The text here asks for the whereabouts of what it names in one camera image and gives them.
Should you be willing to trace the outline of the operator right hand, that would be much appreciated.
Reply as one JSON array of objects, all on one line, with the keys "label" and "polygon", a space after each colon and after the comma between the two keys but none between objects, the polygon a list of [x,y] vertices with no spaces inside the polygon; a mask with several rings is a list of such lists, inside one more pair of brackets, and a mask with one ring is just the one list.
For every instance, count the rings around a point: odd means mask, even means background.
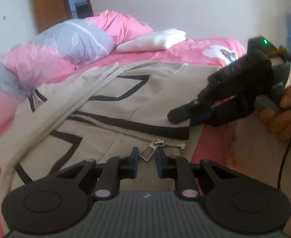
[{"label": "operator right hand", "polygon": [[257,118],[268,134],[275,136],[279,143],[288,145],[291,140],[291,73],[279,106],[282,108],[279,115],[275,115],[274,111],[268,108],[259,112]]}]

